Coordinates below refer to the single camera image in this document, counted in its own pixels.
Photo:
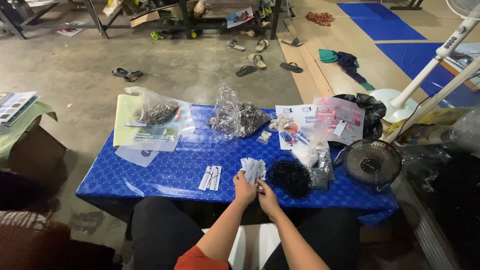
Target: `bag of metal parts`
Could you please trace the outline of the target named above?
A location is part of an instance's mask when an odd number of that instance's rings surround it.
[[[215,114],[208,125],[215,141],[249,137],[272,118],[251,103],[239,102],[237,94],[226,83],[215,100]]]
[[[178,102],[161,96],[144,87],[132,86],[125,88],[129,94],[138,93],[138,103],[132,108],[133,118],[139,123],[163,124],[170,120],[179,108]]]

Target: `blue tablecloth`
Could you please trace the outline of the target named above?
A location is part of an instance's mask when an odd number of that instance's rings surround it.
[[[76,195],[86,201],[97,198],[106,202],[110,199],[126,197],[166,196],[173,199],[229,203],[235,196],[232,177],[241,169],[240,159],[263,159],[269,163],[277,156],[285,154],[280,149],[276,133],[272,134],[267,145],[256,138],[261,129],[249,138],[216,143],[212,131],[206,125],[213,115],[212,106],[192,105],[195,132],[182,135],[174,152],[160,152],[146,168],[125,161],[115,155],[113,132],[100,150],[88,174],[80,184]],[[338,150],[332,149],[333,158]],[[207,166],[222,166],[218,191],[200,190],[198,185]],[[302,201],[283,199],[276,190],[279,203],[285,207],[346,207],[358,209],[359,220],[367,225],[392,215],[398,204],[390,190],[375,193],[370,189],[354,184],[340,166],[335,169],[335,181],[329,190],[313,190]],[[102,209],[102,203],[96,206]]]

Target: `fan base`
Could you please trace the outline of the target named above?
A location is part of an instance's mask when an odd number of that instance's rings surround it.
[[[390,102],[400,96],[400,93],[401,92],[397,90],[385,88],[373,91],[370,94],[370,96],[376,98],[377,100],[380,100],[387,107],[387,112],[383,119],[389,123],[396,123],[400,120],[410,117],[413,114],[415,108],[418,106],[418,103],[416,101],[409,98],[402,109],[396,109],[392,107],[392,105],[390,105]]]

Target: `bag of metal eyelets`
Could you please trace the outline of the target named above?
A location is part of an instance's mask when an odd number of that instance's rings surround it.
[[[125,88],[129,94],[138,93],[138,104],[133,108],[133,118],[139,123],[163,124],[170,120],[179,108],[179,104],[168,97],[161,96],[144,87]]]

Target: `standing fan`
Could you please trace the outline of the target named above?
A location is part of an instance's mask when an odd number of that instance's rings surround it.
[[[375,186],[377,191],[391,184],[402,170],[398,151],[391,144],[374,139],[353,142],[343,150],[342,163],[353,181]]]
[[[450,36],[440,48],[437,49],[435,56],[413,81],[403,90],[399,92],[393,89],[379,89],[370,94],[377,100],[381,100],[387,107],[384,117],[389,123],[396,123],[400,120],[410,117],[418,106],[418,103],[411,99],[411,95],[432,70],[450,56],[453,50],[462,42],[462,40],[472,31],[480,20],[480,0],[447,0],[447,4],[453,12],[458,14],[465,20],[458,29]]]

